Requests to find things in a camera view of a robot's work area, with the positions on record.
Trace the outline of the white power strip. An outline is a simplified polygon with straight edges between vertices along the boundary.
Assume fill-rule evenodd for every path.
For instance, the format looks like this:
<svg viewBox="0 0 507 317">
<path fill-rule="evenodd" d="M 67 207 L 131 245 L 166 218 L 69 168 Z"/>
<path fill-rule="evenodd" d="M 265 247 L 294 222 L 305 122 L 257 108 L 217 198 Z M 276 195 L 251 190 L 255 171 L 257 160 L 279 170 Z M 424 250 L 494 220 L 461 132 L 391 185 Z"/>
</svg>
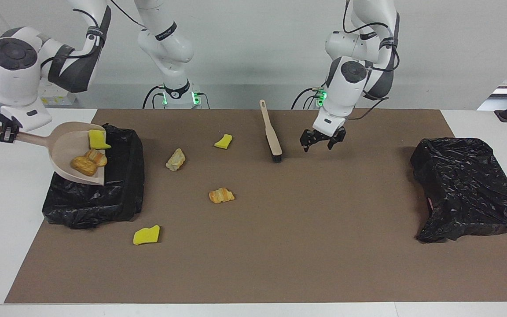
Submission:
<svg viewBox="0 0 507 317">
<path fill-rule="evenodd" d="M 77 100 L 76 94 L 67 92 L 55 85 L 40 86 L 38 92 L 45 107 L 73 106 Z"/>
</svg>

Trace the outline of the beige hand brush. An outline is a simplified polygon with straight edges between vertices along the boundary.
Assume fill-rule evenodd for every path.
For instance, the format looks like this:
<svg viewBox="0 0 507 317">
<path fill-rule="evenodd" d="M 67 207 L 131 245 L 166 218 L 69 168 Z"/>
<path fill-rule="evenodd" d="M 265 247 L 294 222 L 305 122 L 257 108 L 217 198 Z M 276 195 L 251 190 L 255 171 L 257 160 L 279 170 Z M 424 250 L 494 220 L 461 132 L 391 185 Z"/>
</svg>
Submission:
<svg viewBox="0 0 507 317">
<path fill-rule="evenodd" d="M 270 118 L 269 118 L 269 112 L 266 108 L 266 102 L 264 99 L 259 100 L 260 110 L 262 113 L 262 119 L 264 121 L 265 126 L 265 135 L 266 140 L 269 144 L 269 150 L 272 155 L 272 160 L 274 163 L 278 164 L 282 162 L 282 148 L 280 146 L 278 137 L 276 136 L 276 131 L 274 130 Z"/>
</svg>

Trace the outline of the orange croissant piece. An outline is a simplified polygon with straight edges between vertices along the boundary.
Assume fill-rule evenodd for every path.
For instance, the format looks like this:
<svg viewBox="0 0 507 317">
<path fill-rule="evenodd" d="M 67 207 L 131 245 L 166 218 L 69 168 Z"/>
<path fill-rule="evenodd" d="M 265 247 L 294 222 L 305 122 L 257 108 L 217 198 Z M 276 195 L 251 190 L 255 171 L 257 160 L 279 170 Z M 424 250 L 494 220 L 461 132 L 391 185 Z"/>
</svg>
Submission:
<svg viewBox="0 0 507 317">
<path fill-rule="evenodd" d="M 209 192 L 209 200 L 212 203 L 225 203 L 235 200 L 235 196 L 227 188 L 218 188 Z"/>
</svg>

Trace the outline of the brown table mat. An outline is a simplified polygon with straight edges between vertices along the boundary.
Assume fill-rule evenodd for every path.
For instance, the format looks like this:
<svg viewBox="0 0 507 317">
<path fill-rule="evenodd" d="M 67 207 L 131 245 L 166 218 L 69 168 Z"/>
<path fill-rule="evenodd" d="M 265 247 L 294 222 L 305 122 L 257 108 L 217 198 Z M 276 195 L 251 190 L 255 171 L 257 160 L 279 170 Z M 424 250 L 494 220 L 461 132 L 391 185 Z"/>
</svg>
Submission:
<svg viewBox="0 0 507 317">
<path fill-rule="evenodd" d="M 410 157 L 452 137 L 440 111 L 375 110 L 307 153 L 315 112 L 269 115 L 279 164 L 259 110 L 98 110 L 95 124 L 142 140 L 142 212 L 96 229 L 42 223 L 6 303 L 507 301 L 507 234 L 415 239 L 428 205 Z M 214 147 L 224 134 L 229 148 Z M 170 171 L 177 148 L 186 161 Z M 212 203 L 218 188 L 235 200 Z M 153 225 L 159 241 L 133 245 Z"/>
</svg>

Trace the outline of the pale bread chunk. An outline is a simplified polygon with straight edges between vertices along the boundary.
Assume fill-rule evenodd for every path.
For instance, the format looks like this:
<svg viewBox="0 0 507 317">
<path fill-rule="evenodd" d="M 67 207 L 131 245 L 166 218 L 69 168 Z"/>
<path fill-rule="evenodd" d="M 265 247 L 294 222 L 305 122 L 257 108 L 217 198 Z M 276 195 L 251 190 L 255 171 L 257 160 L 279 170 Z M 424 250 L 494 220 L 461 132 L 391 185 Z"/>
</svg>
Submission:
<svg viewBox="0 0 507 317">
<path fill-rule="evenodd" d="M 186 161 L 186 156 L 181 148 L 175 149 L 174 153 L 165 163 L 165 167 L 170 171 L 178 171 Z"/>
<path fill-rule="evenodd" d="M 92 161 L 97 166 L 97 168 L 104 167 L 107 164 L 107 157 L 105 156 L 105 153 L 101 152 L 100 150 L 92 148 L 87 151 L 84 156 Z"/>
</svg>

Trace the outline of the black bag lined bin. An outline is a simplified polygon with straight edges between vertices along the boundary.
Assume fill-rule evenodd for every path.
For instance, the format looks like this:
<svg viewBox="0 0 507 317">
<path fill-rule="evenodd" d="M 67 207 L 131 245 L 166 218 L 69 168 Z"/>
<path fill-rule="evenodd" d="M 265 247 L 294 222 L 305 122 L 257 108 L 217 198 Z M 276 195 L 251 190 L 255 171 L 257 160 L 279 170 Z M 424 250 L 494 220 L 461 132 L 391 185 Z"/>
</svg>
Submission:
<svg viewBox="0 0 507 317">
<path fill-rule="evenodd" d="M 142 211 L 145 186 L 143 144 L 133 129 L 104 124 L 107 164 L 104 185 L 74 183 L 54 174 L 42 206 L 50 224 L 71 229 L 130 221 Z"/>
<path fill-rule="evenodd" d="M 410 163 L 429 208 L 418 241 L 507 233 L 507 176 L 486 142 L 422 139 Z"/>
</svg>

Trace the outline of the beige plastic dustpan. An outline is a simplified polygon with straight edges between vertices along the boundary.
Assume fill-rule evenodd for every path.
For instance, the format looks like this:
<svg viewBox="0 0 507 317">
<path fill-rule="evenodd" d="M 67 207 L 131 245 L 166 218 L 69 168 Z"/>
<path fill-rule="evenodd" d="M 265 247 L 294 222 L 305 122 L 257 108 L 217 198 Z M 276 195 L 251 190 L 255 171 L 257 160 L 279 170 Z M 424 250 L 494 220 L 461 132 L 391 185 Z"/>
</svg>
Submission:
<svg viewBox="0 0 507 317">
<path fill-rule="evenodd" d="M 99 125 L 70 121 L 56 126 L 48 136 L 18 132 L 15 141 L 46 147 L 55 173 L 64 179 L 88 185 L 104 185 L 104 167 L 98 168 L 94 175 L 84 175 L 70 166 L 74 157 L 90 150 L 90 130 L 105 131 Z"/>
</svg>

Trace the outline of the brown bread roll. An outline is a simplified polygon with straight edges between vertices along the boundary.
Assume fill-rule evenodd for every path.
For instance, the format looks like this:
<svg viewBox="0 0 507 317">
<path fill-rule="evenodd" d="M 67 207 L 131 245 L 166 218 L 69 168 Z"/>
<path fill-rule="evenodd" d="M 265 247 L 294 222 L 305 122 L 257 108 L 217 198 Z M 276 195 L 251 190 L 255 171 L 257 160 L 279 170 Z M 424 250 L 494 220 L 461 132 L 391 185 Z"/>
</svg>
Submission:
<svg viewBox="0 0 507 317">
<path fill-rule="evenodd" d="M 97 172 L 97 165 L 86 156 L 77 156 L 70 161 L 70 166 L 83 175 L 92 177 Z"/>
</svg>

